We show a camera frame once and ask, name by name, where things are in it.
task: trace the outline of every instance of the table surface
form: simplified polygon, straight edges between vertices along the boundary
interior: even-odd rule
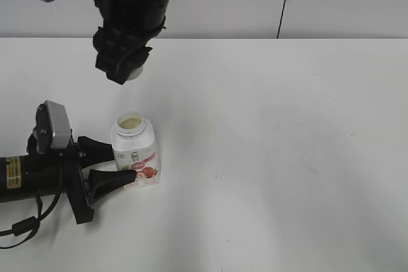
[[[35,239],[0,252],[2,271],[407,271],[408,41],[151,45],[120,87],[89,39],[0,39],[1,156],[24,154],[51,99],[100,141],[142,112],[163,163],[159,185],[116,192],[91,224],[64,196]],[[35,203],[0,210],[8,229]]]

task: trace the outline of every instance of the wall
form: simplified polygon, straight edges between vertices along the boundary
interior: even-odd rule
[[[171,0],[166,38],[273,38],[283,0]],[[93,0],[0,0],[2,37],[90,37]]]
[[[281,38],[408,38],[406,0],[288,0]]]

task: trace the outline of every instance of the cable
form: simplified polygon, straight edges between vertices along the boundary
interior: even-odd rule
[[[59,182],[58,182],[58,189],[57,192],[55,193],[55,196],[48,207],[48,209],[42,213],[43,210],[43,201],[41,200],[40,192],[36,194],[36,204],[37,204],[37,218],[36,217],[30,217],[27,218],[21,222],[18,222],[16,224],[13,224],[12,228],[9,231],[2,231],[0,232],[0,237],[2,236],[9,236],[9,235],[14,235],[14,236],[20,236],[21,234],[27,233],[30,231],[28,236],[21,241],[20,243],[17,243],[15,245],[9,246],[9,247],[0,247],[0,250],[8,250],[11,248],[15,248],[19,245],[22,245],[23,243],[29,241],[31,238],[33,238],[35,235],[37,235],[38,229],[40,228],[41,221],[44,220],[45,218],[48,217],[48,215],[54,210],[55,206],[58,203],[58,200],[61,196],[62,193],[62,169],[59,168]]]
[[[279,20],[279,28],[278,28],[278,33],[276,35],[276,38],[279,39],[279,36],[281,35],[281,28],[282,28],[282,22],[283,22],[283,16],[285,14],[285,8],[286,8],[286,1],[283,1],[283,7],[282,7],[282,13],[280,15],[280,20]]]

